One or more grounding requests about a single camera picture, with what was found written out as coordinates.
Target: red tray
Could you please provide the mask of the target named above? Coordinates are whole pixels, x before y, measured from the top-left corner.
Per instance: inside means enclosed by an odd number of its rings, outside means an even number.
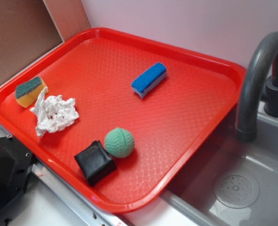
[[[144,99],[132,81],[157,62],[167,77]],[[0,124],[96,206],[128,212],[150,202],[236,104],[241,66],[118,31],[82,32],[0,89]],[[76,99],[79,119],[61,132],[36,136],[36,116],[16,103],[16,86],[39,75],[49,95]],[[135,150],[94,187],[74,155],[116,128]]]

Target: sink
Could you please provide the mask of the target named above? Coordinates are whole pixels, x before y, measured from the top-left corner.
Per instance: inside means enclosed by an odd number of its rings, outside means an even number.
[[[235,118],[233,109],[167,190],[204,225],[277,226],[278,119],[258,113],[257,139],[244,144]]]

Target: faucet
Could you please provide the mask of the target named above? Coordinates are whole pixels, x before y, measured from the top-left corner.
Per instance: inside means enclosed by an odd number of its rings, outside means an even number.
[[[272,75],[267,78],[270,68]],[[265,102],[264,111],[278,118],[278,32],[264,37],[248,65],[235,123],[237,139],[241,142],[256,139],[260,100]]]

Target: sponge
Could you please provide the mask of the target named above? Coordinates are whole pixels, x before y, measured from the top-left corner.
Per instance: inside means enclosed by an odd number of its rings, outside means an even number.
[[[141,98],[156,87],[166,77],[166,67],[161,63],[156,63],[131,84],[135,93]]]
[[[16,87],[16,101],[24,108],[32,105],[38,98],[40,92],[47,87],[43,79],[35,77]]]

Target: white tissue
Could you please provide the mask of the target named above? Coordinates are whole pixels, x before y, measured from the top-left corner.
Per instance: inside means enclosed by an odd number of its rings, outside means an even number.
[[[46,131],[49,133],[61,131],[72,125],[74,120],[79,117],[74,107],[74,98],[64,101],[62,95],[58,95],[57,97],[49,96],[45,100],[46,89],[47,87],[41,91],[35,106],[30,109],[38,118],[35,129],[39,137],[42,137]]]

